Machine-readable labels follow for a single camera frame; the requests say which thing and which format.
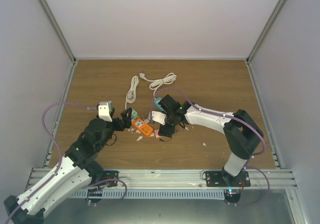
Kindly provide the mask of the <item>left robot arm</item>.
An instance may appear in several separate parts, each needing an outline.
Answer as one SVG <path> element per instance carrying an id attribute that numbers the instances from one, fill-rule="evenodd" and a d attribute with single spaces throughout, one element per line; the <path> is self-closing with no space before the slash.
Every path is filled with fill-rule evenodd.
<path id="1" fill-rule="evenodd" d="M 6 223 L 43 223 L 63 201 L 79 189 L 102 189 L 107 183 L 115 186 L 116 176 L 106 178 L 104 169 L 95 161 L 98 153 L 111 140 L 114 132 L 131 127 L 132 109 L 114 118 L 109 102 L 97 106 L 98 115 L 91 120 L 70 148 L 61 154 L 56 166 L 34 186 L 4 201 L 8 215 Z"/>

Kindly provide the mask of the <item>pink charger plug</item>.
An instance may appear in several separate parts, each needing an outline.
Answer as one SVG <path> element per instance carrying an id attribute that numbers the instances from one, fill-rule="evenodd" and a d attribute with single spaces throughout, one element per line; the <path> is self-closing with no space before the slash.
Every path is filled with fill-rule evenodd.
<path id="1" fill-rule="evenodd" d="M 156 139 L 160 139 L 160 135 L 159 135 L 159 132 L 158 132 L 158 130 L 155 130 L 155 132 L 154 132 L 155 134 L 155 138 Z"/>

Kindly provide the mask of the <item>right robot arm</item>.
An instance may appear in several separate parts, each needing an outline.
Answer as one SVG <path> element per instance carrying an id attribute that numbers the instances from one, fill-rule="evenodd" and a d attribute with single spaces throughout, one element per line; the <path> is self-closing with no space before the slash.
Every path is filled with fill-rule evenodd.
<path id="1" fill-rule="evenodd" d="M 172 138 L 176 126 L 198 125 L 223 134 L 231 154 L 221 169 L 221 180 L 226 186 L 235 185 L 249 159 L 260 143 L 265 145 L 263 133 L 244 110 L 219 112 L 204 108 L 190 100 L 180 104 L 170 95 L 159 101 L 161 111 L 151 111 L 152 121 L 158 123 L 159 135 Z"/>

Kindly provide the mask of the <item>orange power strip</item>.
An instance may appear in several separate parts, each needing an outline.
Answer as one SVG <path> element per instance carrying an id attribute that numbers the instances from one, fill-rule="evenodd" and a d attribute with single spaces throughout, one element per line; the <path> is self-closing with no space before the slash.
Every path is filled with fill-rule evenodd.
<path id="1" fill-rule="evenodd" d="M 146 122 L 144 122 L 142 119 L 137 118 L 132 123 L 134 127 L 136 127 L 142 134 L 144 134 L 147 137 L 150 137 L 150 135 L 153 133 L 153 128 L 149 126 Z"/>

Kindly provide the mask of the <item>teal power strip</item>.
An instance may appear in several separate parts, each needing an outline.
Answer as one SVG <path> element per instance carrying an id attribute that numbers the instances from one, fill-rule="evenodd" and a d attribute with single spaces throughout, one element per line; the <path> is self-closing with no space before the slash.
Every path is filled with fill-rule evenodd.
<path id="1" fill-rule="evenodd" d="M 154 105 L 157 107 L 157 109 L 159 110 L 159 111 L 163 111 L 163 108 L 161 107 L 161 105 L 160 105 L 160 101 L 162 100 L 162 97 L 157 97 L 157 98 L 155 98 L 154 99 Z"/>

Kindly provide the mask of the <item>green charger plug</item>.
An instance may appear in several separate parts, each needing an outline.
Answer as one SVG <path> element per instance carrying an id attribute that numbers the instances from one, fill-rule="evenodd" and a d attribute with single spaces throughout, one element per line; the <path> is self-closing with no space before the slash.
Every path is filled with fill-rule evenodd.
<path id="1" fill-rule="evenodd" d="M 132 109 L 132 113 L 131 113 L 131 118 L 133 120 L 137 119 L 139 117 L 137 111 L 135 111 L 134 109 Z"/>

